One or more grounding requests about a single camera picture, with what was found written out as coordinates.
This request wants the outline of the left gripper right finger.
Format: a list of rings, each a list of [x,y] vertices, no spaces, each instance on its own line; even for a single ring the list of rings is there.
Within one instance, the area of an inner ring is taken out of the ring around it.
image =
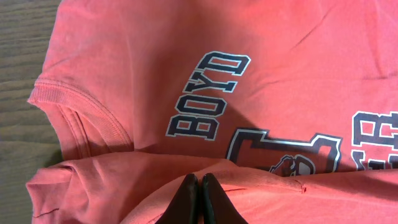
[[[212,173],[202,179],[204,224],[248,224]]]

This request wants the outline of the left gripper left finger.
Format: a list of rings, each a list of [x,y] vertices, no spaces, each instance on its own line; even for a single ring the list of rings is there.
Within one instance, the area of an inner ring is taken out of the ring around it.
[[[197,224],[198,193],[196,175],[187,174],[156,224]]]

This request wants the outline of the red printed t-shirt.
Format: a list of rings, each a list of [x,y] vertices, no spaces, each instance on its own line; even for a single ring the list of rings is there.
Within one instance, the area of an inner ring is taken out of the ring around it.
[[[156,223],[212,173],[248,223],[397,222],[397,2],[62,1],[33,223]]]

